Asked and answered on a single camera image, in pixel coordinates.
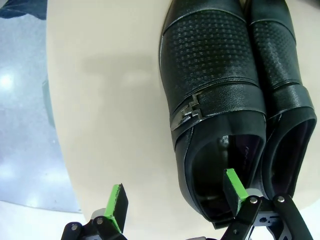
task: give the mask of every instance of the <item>shoe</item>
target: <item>shoe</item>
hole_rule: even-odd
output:
[[[248,187],[266,142],[263,93],[239,0],[173,0],[159,67],[179,185],[216,229],[233,219],[224,169]]]
[[[255,180],[269,199],[293,197],[317,122],[300,76],[294,27],[284,0],[251,0],[245,12],[267,109],[267,142]]]

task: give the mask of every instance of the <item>metal screw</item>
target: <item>metal screw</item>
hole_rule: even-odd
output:
[[[96,223],[97,224],[102,224],[103,223],[103,219],[101,217],[99,217],[97,220],[96,220]]]
[[[258,202],[258,199],[256,199],[255,197],[250,197],[250,203],[256,204],[257,202]]]
[[[278,196],[277,201],[278,201],[279,203],[284,203],[284,202],[285,202],[285,198],[284,198],[283,196]]]
[[[77,228],[78,228],[78,225],[77,225],[77,224],[73,224],[72,227],[71,227],[71,230],[74,231],[74,230],[76,230]]]

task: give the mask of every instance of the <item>perforated leather pattern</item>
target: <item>perforated leather pattern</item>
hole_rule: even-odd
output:
[[[178,20],[164,33],[160,59],[170,114],[212,84],[259,85],[246,23],[224,11],[203,10]]]
[[[261,85],[272,90],[286,83],[301,84],[296,41],[291,32],[274,21],[256,22],[252,28]]]

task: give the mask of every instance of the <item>gray floor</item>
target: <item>gray floor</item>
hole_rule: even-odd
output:
[[[43,96],[46,22],[0,18],[0,200],[80,212]]]

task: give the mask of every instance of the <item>shoe opening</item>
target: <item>shoe opening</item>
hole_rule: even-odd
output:
[[[310,119],[292,128],[279,143],[272,164],[272,186],[275,194],[287,193],[297,177],[308,141],[316,124]]]
[[[256,135],[228,135],[209,142],[195,155],[193,186],[209,218],[222,218],[230,211],[223,193],[224,170],[233,168],[246,186],[262,142]]]

